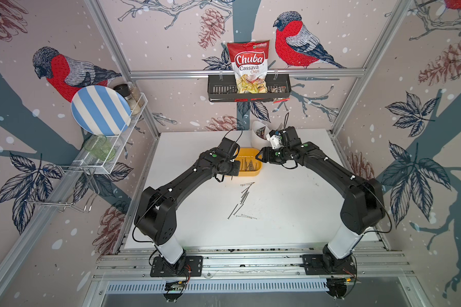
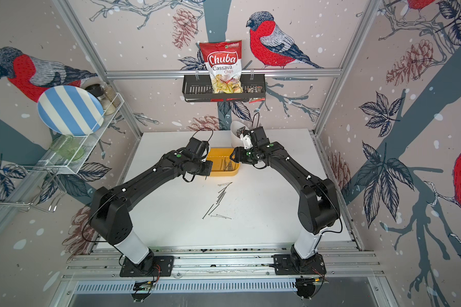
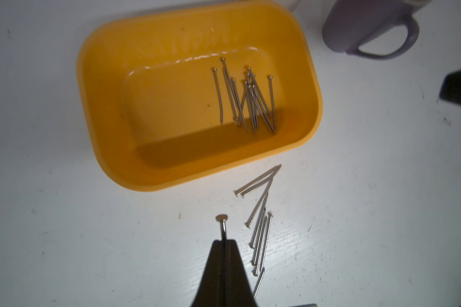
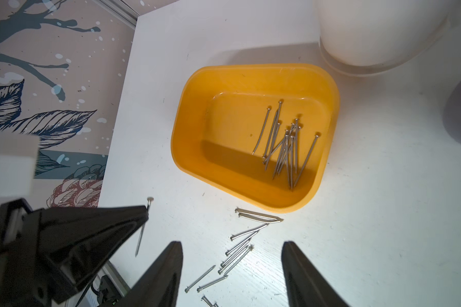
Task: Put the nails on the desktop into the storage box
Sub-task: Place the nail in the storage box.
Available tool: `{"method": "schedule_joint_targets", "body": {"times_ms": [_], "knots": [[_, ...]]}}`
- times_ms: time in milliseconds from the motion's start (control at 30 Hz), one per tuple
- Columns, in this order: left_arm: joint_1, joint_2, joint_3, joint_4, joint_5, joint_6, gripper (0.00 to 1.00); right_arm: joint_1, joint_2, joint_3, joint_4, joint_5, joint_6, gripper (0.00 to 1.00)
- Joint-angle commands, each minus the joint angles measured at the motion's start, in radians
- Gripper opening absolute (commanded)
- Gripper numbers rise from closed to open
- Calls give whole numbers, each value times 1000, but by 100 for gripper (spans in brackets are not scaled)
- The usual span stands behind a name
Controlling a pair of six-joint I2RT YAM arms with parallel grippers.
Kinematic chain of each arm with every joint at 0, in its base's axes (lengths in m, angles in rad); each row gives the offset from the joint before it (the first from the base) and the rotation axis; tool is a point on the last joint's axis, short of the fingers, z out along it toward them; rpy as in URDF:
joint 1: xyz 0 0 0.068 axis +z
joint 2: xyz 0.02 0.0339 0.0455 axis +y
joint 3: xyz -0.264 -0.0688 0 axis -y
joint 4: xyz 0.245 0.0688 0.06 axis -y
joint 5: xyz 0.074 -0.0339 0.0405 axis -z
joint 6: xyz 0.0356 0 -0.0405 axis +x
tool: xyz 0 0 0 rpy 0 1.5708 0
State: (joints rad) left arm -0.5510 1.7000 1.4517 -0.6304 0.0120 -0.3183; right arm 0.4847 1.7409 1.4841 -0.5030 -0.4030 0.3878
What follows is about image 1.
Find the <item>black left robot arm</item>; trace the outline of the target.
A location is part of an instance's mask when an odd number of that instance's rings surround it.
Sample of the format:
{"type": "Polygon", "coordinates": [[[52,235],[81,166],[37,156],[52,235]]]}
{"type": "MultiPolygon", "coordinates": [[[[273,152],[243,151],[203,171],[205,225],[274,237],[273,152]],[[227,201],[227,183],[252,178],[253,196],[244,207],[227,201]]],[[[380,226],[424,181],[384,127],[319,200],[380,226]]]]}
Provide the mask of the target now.
{"type": "Polygon", "coordinates": [[[134,227],[150,238],[166,264],[173,270],[184,267],[186,252],[175,238],[176,211],[180,204],[205,182],[215,179],[223,182],[226,176],[239,174],[236,160],[240,146],[236,141],[222,138],[219,146],[202,152],[198,159],[181,175],[157,189],[146,188],[140,198],[134,227]]]}

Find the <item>steel nail pile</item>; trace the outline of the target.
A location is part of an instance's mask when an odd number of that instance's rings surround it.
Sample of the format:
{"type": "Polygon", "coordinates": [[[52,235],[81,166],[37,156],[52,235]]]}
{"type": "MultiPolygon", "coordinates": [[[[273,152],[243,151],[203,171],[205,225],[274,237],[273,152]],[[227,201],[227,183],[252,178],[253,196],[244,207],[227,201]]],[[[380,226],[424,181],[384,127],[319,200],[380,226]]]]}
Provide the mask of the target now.
{"type": "Polygon", "coordinates": [[[255,182],[248,182],[245,184],[241,184],[241,187],[244,187],[244,190],[242,191],[242,195],[240,196],[240,201],[236,204],[230,215],[228,216],[228,220],[237,215],[237,213],[242,209],[242,207],[245,204],[246,199],[248,198],[249,195],[249,190],[250,188],[255,184],[255,182]]]}

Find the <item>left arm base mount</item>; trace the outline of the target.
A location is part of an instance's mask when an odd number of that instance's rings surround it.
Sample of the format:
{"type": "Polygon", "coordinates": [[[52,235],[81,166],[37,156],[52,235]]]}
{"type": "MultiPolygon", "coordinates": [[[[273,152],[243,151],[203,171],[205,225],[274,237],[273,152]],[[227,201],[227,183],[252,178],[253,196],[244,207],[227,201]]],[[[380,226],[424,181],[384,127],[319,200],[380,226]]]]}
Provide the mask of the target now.
{"type": "Polygon", "coordinates": [[[200,277],[202,275],[203,257],[185,256],[175,264],[170,264],[163,257],[156,257],[152,264],[150,277],[200,277]]]}

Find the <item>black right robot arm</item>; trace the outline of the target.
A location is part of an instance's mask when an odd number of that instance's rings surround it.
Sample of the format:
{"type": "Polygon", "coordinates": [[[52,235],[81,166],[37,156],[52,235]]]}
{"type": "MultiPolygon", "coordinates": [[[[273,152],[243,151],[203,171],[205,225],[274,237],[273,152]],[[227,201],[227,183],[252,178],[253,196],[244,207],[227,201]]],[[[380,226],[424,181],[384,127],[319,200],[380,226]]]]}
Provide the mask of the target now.
{"type": "Polygon", "coordinates": [[[332,160],[319,146],[303,142],[294,127],[271,130],[266,139],[269,147],[262,148],[256,158],[264,163],[284,166],[294,161],[326,180],[344,198],[340,211],[342,225],[334,238],[323,248],[323,267],[328,272],[340,269],[352,256],[353,249],[369,227],[376,226],[387,216],[382,186],[376,179],[354,175],[332,160]]]}

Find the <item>steel nail bottom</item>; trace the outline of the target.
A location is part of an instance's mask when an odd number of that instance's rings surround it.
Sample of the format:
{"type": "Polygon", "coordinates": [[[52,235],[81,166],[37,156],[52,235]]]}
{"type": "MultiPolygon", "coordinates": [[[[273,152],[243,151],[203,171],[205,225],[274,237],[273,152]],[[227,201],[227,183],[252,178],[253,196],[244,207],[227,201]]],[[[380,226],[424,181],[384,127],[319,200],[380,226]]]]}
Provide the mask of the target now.
{"type": "Polygon", "coordinates": [[[244,214],[241,214],[241,215],[235,215],[235,217],[242,217],[242,218],[247,218],[247,219],[250,219],[250,220],[257,220],[256,217],[253,217],[253,216],[248,216],[248,215],[244,215],[244,214]]]}

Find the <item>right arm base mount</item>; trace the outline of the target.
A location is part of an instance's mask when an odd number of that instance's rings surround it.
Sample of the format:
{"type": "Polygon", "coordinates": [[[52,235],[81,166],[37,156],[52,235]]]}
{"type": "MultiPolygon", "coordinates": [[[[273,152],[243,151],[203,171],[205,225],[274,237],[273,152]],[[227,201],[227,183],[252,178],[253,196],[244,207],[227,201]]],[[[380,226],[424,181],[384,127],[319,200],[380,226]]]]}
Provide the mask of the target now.
{"type": "Polygon", "coordinates": [[[329,254],[302,255],[306,275],[355,275],[357,266],[352,256],[336,259],[329,254]]]}

